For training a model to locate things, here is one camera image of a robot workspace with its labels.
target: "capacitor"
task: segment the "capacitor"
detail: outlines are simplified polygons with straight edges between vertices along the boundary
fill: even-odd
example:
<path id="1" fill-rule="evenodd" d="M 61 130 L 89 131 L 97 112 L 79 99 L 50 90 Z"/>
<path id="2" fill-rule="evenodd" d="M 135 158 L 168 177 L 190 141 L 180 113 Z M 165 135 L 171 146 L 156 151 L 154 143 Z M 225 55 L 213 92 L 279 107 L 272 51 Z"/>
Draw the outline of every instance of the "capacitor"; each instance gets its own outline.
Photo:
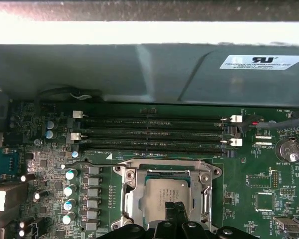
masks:
<path id="1" fill-rule="evenodd" d="M 69 171 L 67 171 L 65 173 L 65 177 L 67 180 L 72 180 L 73 178 L 75 178 L 78 175 L 78 171 L 74 168 L 70 169 Z"/>
<path id="2" fill-rule="evenodd" d="M 27 228 L 24 228 L 24 229 L 21 229 L 19 231 L 19 236 L 20 237 L 24 237 L 25 235 L 27 235 L 28 233 L 30 233 L 32 227 L 27 227 Z"/>
<path id="3" fill-rule="evenodd" d="M 71 198 L 63 204 L 63 208 L 66 211 L 71 211 L 76 205 L 75 199 Z"/>
<path id="4" fill-rule="evenodd" d="M 65 216 L 63 216 L 62 221 L 64 224 L 70 224 L 71 221 L 75 219 L 75 213 L 74 212 L 68 212 Z"/>
<path id="5" fill-rule="evenodd" d="M 64 194 L 70 196 L 72 193 L 76 192 L 76 186 L 74 184 L 69 185 L 64 189 Z"/>
<path id="6" fill-rule="evenodd" d="M 37 139 L 34 141 L 34 146 L 39 147 L 39 146 L 41 146 L 41 145 L 42 145 L 42 140 L 37 138 Z"/>
<path id="7" fill-rule="evenodd" d="M 57 137 L 57 133 L 48 130 L 48 131 L 45 133 L 45 137 L 46 137 L 47 139 L 55 139 L 55 138 Z"/>
<path id="8" fill-rule="evenodd" d="M 20 121 L 20 116 L 11 116 L 10 121 L 19 122 Z"/>
<path id="9" fill-rule="evenodd" d="M 54 123 L 53 121 L 48 121 L 48 123 L 46 124 L 46 128 L 48 130 L 56 129 L 57 127 L 57 123 Z"/>
<path id="10" fill-rule="evenodd" d="M 79 153 L 77 151 L 72 152 L 72 158 L 77 158 L 79 156 Z"/>
<path id="11" fill-rule="evenodd" d="M 34 222 L 34 217 L 29 217 L 29 218 L 21 221 L 19 225 L 20 225 L 20 228 L 27 228 L 33 222 Z"/>
<path id="12" fill-rule="evenodd" d="M 34 173 L 25 174 L 21 177 L 21 182 L 28 182 L 36 179 L 36 176 Z"/>
<path id="13" fill-rule="evenodd" d="M 34 199 L 39 200 L 48 195 L 49 195 L 49 192 L 47 190 L 42 190 L 42 191 L 34 193 Z"/>

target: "chip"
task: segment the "chip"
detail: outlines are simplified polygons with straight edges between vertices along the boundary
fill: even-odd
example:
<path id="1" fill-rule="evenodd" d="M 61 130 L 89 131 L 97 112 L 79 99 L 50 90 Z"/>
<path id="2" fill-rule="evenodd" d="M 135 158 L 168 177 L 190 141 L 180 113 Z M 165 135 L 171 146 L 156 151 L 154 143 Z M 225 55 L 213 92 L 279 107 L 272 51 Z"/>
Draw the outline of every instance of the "chip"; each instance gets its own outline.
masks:
<path id="1" fill-rule="evenodd" d="M 48 161 L 47 160 L 41 160 L 40 161 L 40 167 L 47 167 L 48 166 Z"/>
<path id="2" fill-rule="evenodd" d="M 25 160 L 32 160 L 32 159 L 34 159 L 34 154 L 33 153 L 26 153 L 24 155 L 24 159 Z"/>
<path id="3" fill-rule="evenodd" d="M 256 211 L 273 211 L 274 199 L 274 194 L 272 193 L 256 193 Z"/>
<path id="4" fill-rule="evenodd" d="M 231 204 L 231 198 L 224 198 L 224 204 Z"/>
<path id="5" fill-rule="evenodd" d="M 65 238 L 65 231 L 62 230 L 56 230 L 55 231 L 55 236 L 59 239 Z"/>
<path id="6" fill-rule="evenodd" d="M 40 213 L 46 213 L 46 207 L 40 207 Z"/>
<path id="7" fill-rule="evenodd" d="M 56 183 L 54 184 L 54 187 L 55 187 L 55 189 L 57 189 L 57 190 L 61 190 L 61 189 L 63 189 L 63 184 L 62 184 L 61 182 L 56 182 Z"/>
<path id="8" fill-rule="evenodd" d="M 145 222 L 165 220 L 165 202 L 183 202 L 189 212 L 189 187 L 185 180 L 148 179 L 144 193 Z"/>

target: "white sticker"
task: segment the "white sticker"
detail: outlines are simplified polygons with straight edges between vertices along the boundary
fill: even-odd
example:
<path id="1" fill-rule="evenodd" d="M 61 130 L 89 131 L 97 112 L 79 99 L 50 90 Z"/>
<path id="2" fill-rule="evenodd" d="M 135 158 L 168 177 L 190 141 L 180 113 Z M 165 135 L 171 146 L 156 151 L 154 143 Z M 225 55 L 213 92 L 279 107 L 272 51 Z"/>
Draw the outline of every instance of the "white sticker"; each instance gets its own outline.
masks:
<path id="1" fill-rule="evenodd" d="M 220 69 L 285 70 L 299 62 L 299 56 L 229 55 Z"/>

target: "connector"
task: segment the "connector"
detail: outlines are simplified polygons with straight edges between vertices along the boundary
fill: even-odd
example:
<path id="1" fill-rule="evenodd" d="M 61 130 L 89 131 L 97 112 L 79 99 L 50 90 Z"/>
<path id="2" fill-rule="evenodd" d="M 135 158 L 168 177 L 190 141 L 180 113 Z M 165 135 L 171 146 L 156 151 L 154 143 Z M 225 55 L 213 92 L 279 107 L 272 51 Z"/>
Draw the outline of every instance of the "connector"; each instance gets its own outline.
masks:
<path id="1" fill-rule="evenodd" d="M 71 140 L 81 140 L 81 133 L 71 133 Z"/>
<path id="2" fill-rule="evenodd" d="M 286 217 L 273 217 L 275 220 L 275 224 L 283 230 L 285 233 L 298 233 L 299 232 L 299 224 L 290 218 Z"/>
<path id="3" fill-rule="evenodd" d="M 231 123 L 242 123 L 243 116 L 242 115 L 232 115 L 232 116 L 230 116 L 230 122 Z"/>
<path id="4" fill-rule="evenodd" d="M 40 236 L 47 233 L 48 218 L 38 218 L 31 226 L 32 239 L 38 239 Z"/>
<path id="5" fill-rule="evenodd" d="M 73 118 L 83 118 L 83 111 L 73 111 Z"/>
<path id="6" fill-rule="evenodd" d="M 242 147 L 243 146 L 243 139 L 242 138 L 232 138 L 229 141 L 230 146 L 234 147 Z"/>

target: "wire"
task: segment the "wire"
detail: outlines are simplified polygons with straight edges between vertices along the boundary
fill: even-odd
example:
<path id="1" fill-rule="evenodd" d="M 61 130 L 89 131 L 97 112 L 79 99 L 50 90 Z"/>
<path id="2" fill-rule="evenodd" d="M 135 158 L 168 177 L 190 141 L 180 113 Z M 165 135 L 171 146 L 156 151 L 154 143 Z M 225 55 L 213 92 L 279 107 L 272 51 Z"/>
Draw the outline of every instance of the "wire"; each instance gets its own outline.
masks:
<path id="1" fill-rule="evenodd" d="M 34 99 L 34 105 L 36 113 L 40 113 L 40 100 L 42 98 L 51 97 L 54 95 L 59 94 L 70 94 L 72 97 L 78 99 L 78 100 L 86 100 L 90 99 L 92 97 L 99 97 L 102 94 L 102 91 L 100 90 L 91 90 L 91 89 L 79 89 L 76 87 L 58 87 L 49 89 L 46 91 L 41 91 L 37 94 L 37 96 Z"/>
<path id="2" fill-rule="evenodd" d="M 91 167 L 126 167 L 126 165 L 124 165 L 124 164 L 99 164 L 99 163 L 90 163 L 90 162 L 87 162 L 87 161 L 76 161 L 76 162 L 71 163 L 71 164 L 63 164 L 61 166 L 61 168 L 62 169 L 72 168 L 72 167 L 78 166 L 80 164 L 88 165 L 88 166 L 91 166 Z"/>
<path id="3" fill-rule="evenodd" d="M 78 100 L 86 100 L 92 98 L 90 95 L 81 95 L 81 96 L 75 96 L 74 94 L 70 93 L 70 95 Z"/>
<path id="4" fill-rule="evenodd" d="M 286 129 L 286 128 L 297 128 L 297 127 L 299 127 L 299 117 L 287 121 L 279 122 L 279 123 L 259 122 L 256 125 L 256 128 L 262 128 L 262 129 Z"/>

